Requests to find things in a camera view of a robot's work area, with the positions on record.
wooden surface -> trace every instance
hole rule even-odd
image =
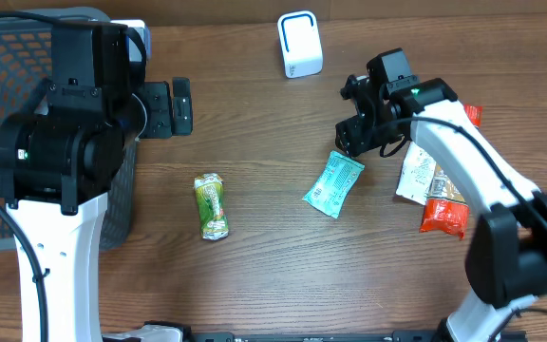
[[[320,21],[547,13],[547,0],[0,0],[0,10],[76,6],[112,18],[138,17],[150,26],[272,23],[297,10],[311,10]]]
[[[100,259],[105,332],[158,319],[200,332],[374,333],[434,329],[457,309],[472,228],[464,241],[418,233],[422,207],[393,196],[405,152],[358,158],[366,169],[339,219],[301,200],[335,149],[334,125],[354,115],[339,88],[392,48],[423,80],[443,77],[483,105],[484,136],[547,190],[547,14],[334,21],[320,31],[322,73],[287,80],[274,25],[153,30],[148,78],[191,79],[195,130],[141,143],[134,230]],[[226,180],[231,234],[215,243],[198,231],[192,185],[205,172]],[[18,294],[16,256],[0,253],[0,341],[20,337]],[[512,328],[547,341],[547,316]]]

food wrapper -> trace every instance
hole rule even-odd
[[[227,217],[223,211],[223,179],[217,174],[204,174],[194,180],[198,200],[201,237],[218,240],[229,235]]]
[[[353,161],[341,153],[330,152],[324,172],[303,200],[324,214],[339,218],[341,206],[349,189],[364,169],[365,166],[360,162]]]
[[[464,109],[472,124],[477,128],[480,127],[482,107],[465,105]],[[469,215],[470,209],[462,194],[443,169],[436,164],[419,231],[442,230],[463,239]]]
[[[396,195],[425,205],[429,185],[434,177],[434,168],[434,159],[415,142],[411,142],[403,161]]]

red snack packet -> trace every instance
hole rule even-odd
[[[482,107],[465,104],[463,106],[470,122],[477,128],[481,126]],[[434,178],[429,187],[425,203],[424,218],[420,232],[442,230],[463,239],[465,226],[470,215],[470,209],[462,194],[453,182],[446,176],[442,168],[436,164]]]

